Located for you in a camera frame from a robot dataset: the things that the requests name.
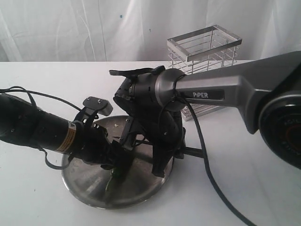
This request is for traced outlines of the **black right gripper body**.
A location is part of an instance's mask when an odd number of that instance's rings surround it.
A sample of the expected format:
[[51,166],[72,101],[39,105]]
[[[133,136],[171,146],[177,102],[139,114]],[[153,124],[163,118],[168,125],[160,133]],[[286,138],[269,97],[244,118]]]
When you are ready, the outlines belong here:
[[156,130],[152,135],[151,142],[154,145],[161,147],[175,146],[182,137],[185,137],[181,112],[170,112],[167,110],[160,112]]

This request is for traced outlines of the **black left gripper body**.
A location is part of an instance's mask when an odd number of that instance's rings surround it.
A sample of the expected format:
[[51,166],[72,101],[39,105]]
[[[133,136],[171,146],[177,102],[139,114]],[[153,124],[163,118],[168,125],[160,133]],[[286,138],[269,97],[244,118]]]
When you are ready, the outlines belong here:
[[113,163],[109,157],[111,144],[107,139],[107,129],[98,124],[77,123],[76,125],[79,131],[71,145],[71,156],[89,165],[112,167]]

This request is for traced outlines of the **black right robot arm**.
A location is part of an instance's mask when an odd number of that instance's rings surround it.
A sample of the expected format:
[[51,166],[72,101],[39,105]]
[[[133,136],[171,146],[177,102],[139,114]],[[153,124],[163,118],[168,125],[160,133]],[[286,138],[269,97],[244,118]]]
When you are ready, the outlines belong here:
[[152,143],[157,177],[182,144],[188,104],[237,108],[249,133],[259,131],[280,159],[301,166],[299,51],[190,75],[163,66],[109,73],[125,78],[113,99]]

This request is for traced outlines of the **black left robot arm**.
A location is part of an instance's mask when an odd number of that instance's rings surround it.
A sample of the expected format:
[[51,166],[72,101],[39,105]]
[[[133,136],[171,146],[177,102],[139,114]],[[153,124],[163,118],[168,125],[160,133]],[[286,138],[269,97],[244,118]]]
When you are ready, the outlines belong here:
[[104,170],[127,170],[134,157],[122,145],[108,140],[106,128],[95,125],[98,114],[108,116],[113,110],[105,99],[88,97],[73,121],[47,113],[31,100],[27,102],[10,94],[0,96],[0,139],[6,143],[62,153],[67,163],[52,169],[66,169],[74,158]]

